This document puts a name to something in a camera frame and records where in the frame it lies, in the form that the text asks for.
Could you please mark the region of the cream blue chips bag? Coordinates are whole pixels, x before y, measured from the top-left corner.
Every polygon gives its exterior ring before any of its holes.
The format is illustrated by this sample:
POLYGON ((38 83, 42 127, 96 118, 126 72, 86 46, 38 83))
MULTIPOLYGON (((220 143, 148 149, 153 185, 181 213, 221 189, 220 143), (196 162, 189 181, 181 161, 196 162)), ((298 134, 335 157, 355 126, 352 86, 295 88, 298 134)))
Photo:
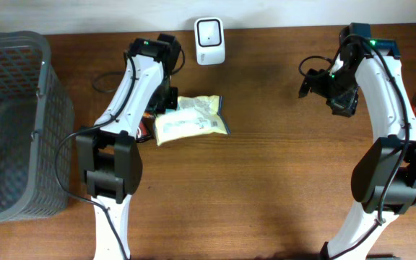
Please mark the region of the cream blue chips bag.
POLYGON ((175 110, 169 110, 155 119, 157 146, 205 134, 230 134, 230 129, 221 115, 222 96, 179 96, 177 102, 175 110))

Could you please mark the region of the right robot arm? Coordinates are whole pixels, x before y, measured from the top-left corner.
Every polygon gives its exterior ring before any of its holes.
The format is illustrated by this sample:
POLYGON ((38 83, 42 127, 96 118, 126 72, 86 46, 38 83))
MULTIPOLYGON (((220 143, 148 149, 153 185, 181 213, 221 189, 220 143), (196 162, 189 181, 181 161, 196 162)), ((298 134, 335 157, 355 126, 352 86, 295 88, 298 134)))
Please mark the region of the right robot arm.
POLYGON ((335 116, 355 115, 363 94, 373 144, 351 177, 354 202, 320 259, 366 259, 382 232, 416 206, 416 116, 402 79, 395 40, 373 38, 371 27, 351 23, 327 69, 303 73, 299 98, 315 93, 335 116))

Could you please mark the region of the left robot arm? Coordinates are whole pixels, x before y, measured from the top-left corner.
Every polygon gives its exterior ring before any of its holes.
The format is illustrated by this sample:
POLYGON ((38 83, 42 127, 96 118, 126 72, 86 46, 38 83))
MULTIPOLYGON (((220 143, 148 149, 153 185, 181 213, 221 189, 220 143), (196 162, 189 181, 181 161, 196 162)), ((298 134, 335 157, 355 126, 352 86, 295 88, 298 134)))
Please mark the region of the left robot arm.
POLYGON ((82 182, 95 210, 95 259, 130 259, 129 207, 143 174, 137 147, 146 113, 177 106, 171 77, 184 54, 176 36, 137 38, 124 52, 123 78, 103 114, 76 135, 82 182))

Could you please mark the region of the black red snack packet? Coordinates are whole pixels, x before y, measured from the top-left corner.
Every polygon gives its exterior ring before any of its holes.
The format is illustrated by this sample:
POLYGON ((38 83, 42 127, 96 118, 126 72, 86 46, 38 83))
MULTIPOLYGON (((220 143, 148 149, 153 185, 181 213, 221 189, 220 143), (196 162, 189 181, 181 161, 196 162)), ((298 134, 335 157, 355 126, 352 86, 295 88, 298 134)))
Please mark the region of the black red snack packet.
POLYGON ((156 119, 154 113, 144 112, 136 133, 136 142, 143 143, 155 138, 153 125, 156 119))

